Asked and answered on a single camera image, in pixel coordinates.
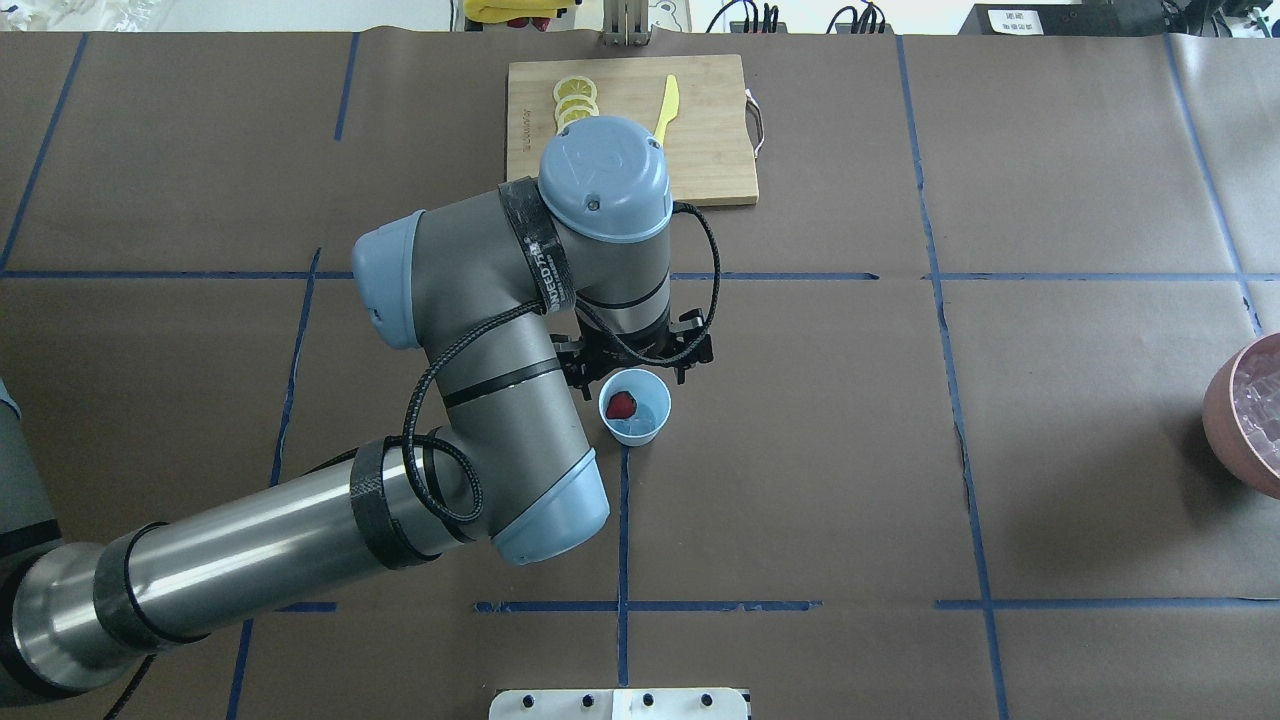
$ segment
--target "yellow knife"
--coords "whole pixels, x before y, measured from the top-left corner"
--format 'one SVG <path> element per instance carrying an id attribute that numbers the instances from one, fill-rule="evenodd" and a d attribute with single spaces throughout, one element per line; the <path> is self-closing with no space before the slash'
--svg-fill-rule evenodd
<path id="1" fill-rule="evenodd" d="M 667 90 L 662 94 L 662 110 L 658 111 L 658 127 L 653 131 L 653 136 L 658 138 L 659 145 L 666 145 L 667 123 L 676 119 L 678 114 L 680 86 L 676 85 L 676 76 L 667 76 Z"/>

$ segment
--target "white paper cup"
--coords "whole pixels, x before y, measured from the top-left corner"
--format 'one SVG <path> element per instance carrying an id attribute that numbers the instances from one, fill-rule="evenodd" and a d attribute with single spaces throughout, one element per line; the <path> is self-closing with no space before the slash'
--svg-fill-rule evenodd
<path id="1" fill-rule="evenodd" d="M 609 398 L 623 391 L 630 392 L 636 400 L 636 414 L 626 420 L 605 418 Z M 618 442 L 639 447 L 655 438 L 658 430 L 667 424 L 667 418 L 671 416 L 671 391 L 662 378 L 649 370 L 628 368 L 604 382 L 596 406 L 600 410 L 600 421 L 609 428 Z"/>

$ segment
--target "metal clamp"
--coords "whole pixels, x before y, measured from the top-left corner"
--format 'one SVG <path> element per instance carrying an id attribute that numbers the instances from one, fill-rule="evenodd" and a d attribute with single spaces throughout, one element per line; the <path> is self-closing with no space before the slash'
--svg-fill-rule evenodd
<path id="1" fill-rule="evenodd" d="M 649 0 L 604 0 L 605 45 L 649 45 Z"/>

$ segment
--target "black cable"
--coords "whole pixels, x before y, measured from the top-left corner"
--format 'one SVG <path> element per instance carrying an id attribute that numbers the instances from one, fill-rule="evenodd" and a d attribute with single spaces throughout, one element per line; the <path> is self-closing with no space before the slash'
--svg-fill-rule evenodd
<path id="1" fill-rule="evenodd" d="M 888 20 L 888 18 L 884 17 L 884 10 L 882 10 L 881 6 L 877 5 L 876 3 L 870 3 L 869 0 L 864 1 L 867 1 L 868 10 L 876 12 L 876 15 L 873 17 L 870 23 L 872 32 L 877 35 L 884 35 L 884 23 Z"/>
<path id="2" fill-rule="evenodd" d="M 472 327 L 470 331 L 462 334 L 458 340 L 453 341 L 453 345 L 447 347 L 444 352 L 440 352 L 431 364 L 422 373 L 422 377 L 417 380 L 417 387 L 413 388 L 413 395 L 410 396 L 408 409 L 404 411 L 404 427 L 401 433 L 401 457 L 404 460 L 404 474 L 408 478 L 410 487 L 413 488 L 413 495 L 417 496 L 419 501 L 440 520 L 445 523 L 453 523 L 456 525 L 466 525 L 467 523 L 475 523 L 480 519 L 480 512 L 484 510 L 484 489 L 480 487 L 480 478 L 476 477 L 475 466 L 471 465 L 471 460 L 467 459 L 466 454 L 458 450 L 458 447 L 448 441 L 443 441 L 438 437 L 422 437 L 416 433 L 417 418 L 422 411 L 422 400 L 426 397 L 426 391 L 431 387 L 431 380 L 435 375 L 444 369 L 460 352 L 467 348 L 468 345 L 479 340 L 481 336 L 502 327 L 511 320 L 529 313 L 536 313 L 543 309 L 543 304 L 539 301 L 525 302 L 499 313 L 488 320 Z M 417 469 L 417 461 L 413 457 L 413 448 L 421 445 L 425 448 L 439 450 L 440 452 L 452 457 L 460 468 L 462 468 L 462 474 L 467 478 L 467 486 L 471 489 L 471 511 L 466 515 L 458 515 L 457 512 L 445 507 L 440 501 L 431 497 L 431 491 L 426 487 L 426 480 L 422 479 L 422 473 Z"/>
<path id="3" fill-rule="evenodd" d="M 759 17 L 760 9 L 755 6 L 755 0 L 730 0 L 728 3 L 724 3 L 724 5 L 722 5 L 719 10 L 716 10 L 716 15 L 712 17 L 712 22 L 707 23 L 707 32 L 710 32 L 712 28 L 716 27 L 716 20 L 721 19 L 721 15 L 724 14 L 724 10 L 728 10 L 733 5 L 737 5 L 739 3 L 744 3 L 746 5 L 750 5 L 750 9 L 756 14 L 756 17 Z M 748 29 L 748 26 L 750 24 L 750 22 L 751 22 L 750 17 L 748 17 L 745 20 L 742 20 L 742 31 L 744 32 Z"/>
<path id="4" fill-rule="evenodd" d="M 333 468 L 338 462 L 346 462 L 347 460 L 353 460 L 356 457 L 356 452 L 358 452 L 358 451 L 360 451 L 358 447 L 353 447 L 353 448 L 348 450 L 347 452 L 343 452 L 342 455 L 334 455 L 333 457 L 325 460 L 324 462 L 316 465 L 315 468 L 311 468 L 310 470 L 307 470 L 306 473 L 302 473 L 302 474 L 303 475 L 310 475 L 311 473 L 319 473 L 320 470 L 324 470 L 325 468 Z"/>
<path id="5" fill-rule="evenodd" d="M 823 35 L 831 33 L 831 28 L 836 27 L 836 20 L 840 19 L 840 15 L 845 14 L 845 10 L 850 10 L 854 13 L 854 18 L 849 20 L 850 22 L 849 32 L 854 32 L 854 27 L 858 26 L 858 8 L 854 8 L 852 5 L 845 5 L 844 8 L 836 10 L 836 14 L 831 17 L 831 22 L 827 23 L 827 29 L 823 32 Z"/>
<path id="6" fill-rule="evenodd" d="M 671 357 L 666 359 L 645 357 L 644 355 L 640 355 L 630 346 L 627 346 L 626 342 L 622 342 L 622 338 L 620 338 L 617 333 L 614 333 L 612 329 L 609 329 L 607 324 L 604 324 L 604 320 L 600 319 L 600 316 L 595 313 L 595 310 L 591 310 L 585 304 L 579 304 L 577 306 L 579 311 L 586 315 L 586 318 L 591 320 L 600 332 L 603 332 L 611 341 L 613 341 L 613 345 L 616 345 L 618 350 L 621 350 L 625 355 L 627 355 L 632 360 L 636 360 L 645 365 L 652 365 L 654 368 L 675 368 L 676 365 L 680 364 L 681 360 L 689 357 L 695 350 L 698 350 L 698 346 L 700 346 L 710 333 L 712 320 L 716 318 L 716 306 L 719 304 L 719 281 L 721 281 L 719 247 L 716 245 L 716 233 L 712 232 L 712 225 L 707 222 L 707 218 L 703 215 L 701 210 L 687 202 L 676 202 L 675 208 L 672 209 L 672 213 L 686 213 L 698 218 L 699 224 L 703 225 L 703 232 L 707 233 L 707 243 L 712 249 L 712 304 L 707 309 L 707 322 L 703 323 L 703 327 L 699 328 L 698 337 L 695 337 L 694 341 L 690 342 L 687 347 L 685 347 L 676 355 L 672 355 Z"/>
<path id="7" fill-rule="evenodd" d="M 115 720 L 120 715 L 120 711 L 124 710 L 125 703 L 129 702 L 129 698 L 133 697 L 138 685 L 142 684 L 142 678 L 147 675 L 147 670 L 151 669 L 151 664 L 155 661 L 155 655 L 148 655 L 142 659 L 142 665 L 138 665 L 138 669 L 133 673 L 133 678 L 129 680 L 129 684 L 124 685 L 124 692 L 120 693 L 120 697 L 115 701 L 115 705 L 111 706 L 111 710 L 106 711 L 102 720 Z"/>

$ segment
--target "water in cup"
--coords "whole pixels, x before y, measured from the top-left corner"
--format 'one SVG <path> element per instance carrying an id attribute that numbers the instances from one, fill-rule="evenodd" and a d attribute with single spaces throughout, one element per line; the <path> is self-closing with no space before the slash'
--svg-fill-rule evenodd
<path id="1" fill-rule="evenodd" d="M 627 418 L 626 420 L 605 420 L 609 427 L 616 432 L 627 436 L 643 436 L 652 433 L 654 428 L 658 427 L 657 420 L 653 416 L 653 410 L 644 405 L 636 405 L 635 415 Z"/>

